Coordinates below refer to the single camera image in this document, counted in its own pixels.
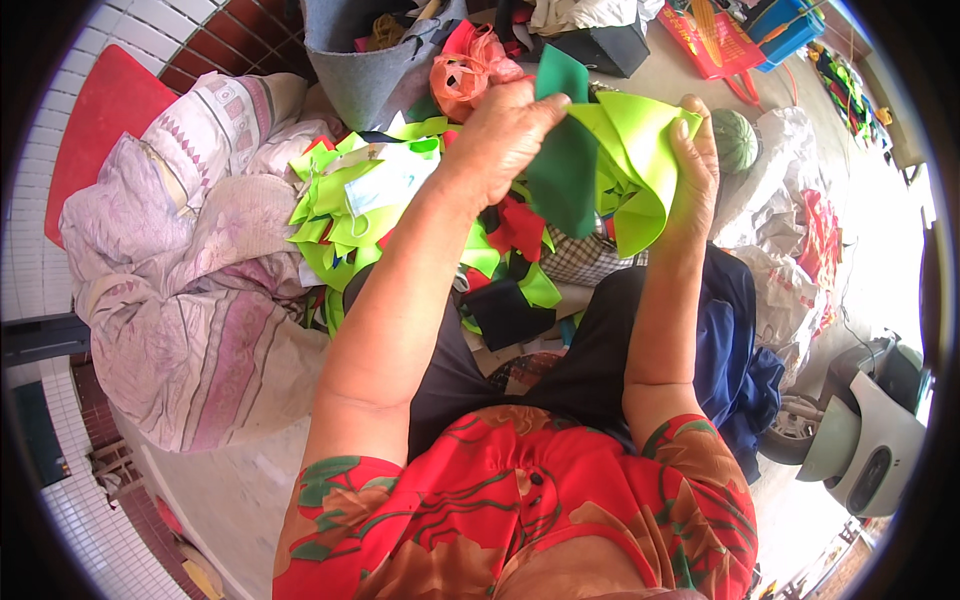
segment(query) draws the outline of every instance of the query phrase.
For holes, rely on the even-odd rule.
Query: dark green fabric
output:
[[[407,110],[407,116],[410,117],[412,123],[418,123],[420,121],[426,121],[430,117],[439,117],[444,114],[440,112],[440,109],[437,108],[436,103],[433,101],[433,96],[430,94],[423,95],[419,100],[417,100],[413,106]]]
[[[562,92],[575,104],[588,100],[588,72],[553,46],[543,48],[537,72],[537,100]],[[582,240],[593,231],[597,140],[567,116],[543,140],[527,167],[531,207],[565,235]]]

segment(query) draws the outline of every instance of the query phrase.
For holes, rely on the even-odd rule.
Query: checkered cloth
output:
[[[614,271],[647,264],[646,250],[630,258],[618,258],[616,245],[607,239],[600,217],[593,233],[583,240],[567,237],[552,225],[546,227],[557,251],[541,256],[540,266],[554,281],[596,287]]]

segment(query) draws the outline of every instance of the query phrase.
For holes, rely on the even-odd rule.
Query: black pants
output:
[[[347,286],[347,312],[372,268],[358,273]],[[497,404],[537,406],[572,417],[610,434],[636,453],[621,398],[627,348],[645,273],[645,267],[631,267],[608,275],[597,285],[566,356],[525,396],[501,394],[487,382],[461,333],[453,300],[447,300],[437,346],[410,405],[409,460],[425,452],[456,419]]]

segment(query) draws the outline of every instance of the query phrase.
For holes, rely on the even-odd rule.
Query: watermelon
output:
[[[753,166],[758,144],[750,121],[736,110],[718,108],[713,117],[713,137],[717,143],[720,170],[741,173]]]

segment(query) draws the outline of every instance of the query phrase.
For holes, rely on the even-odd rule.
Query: blue cloth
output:
[[[783,362],[767,348],[754,349],[756,291],[739,258],[707,246],[697,316],[693,389],[720,431],[748,483],[759,477],[758,436],[780,410]]]

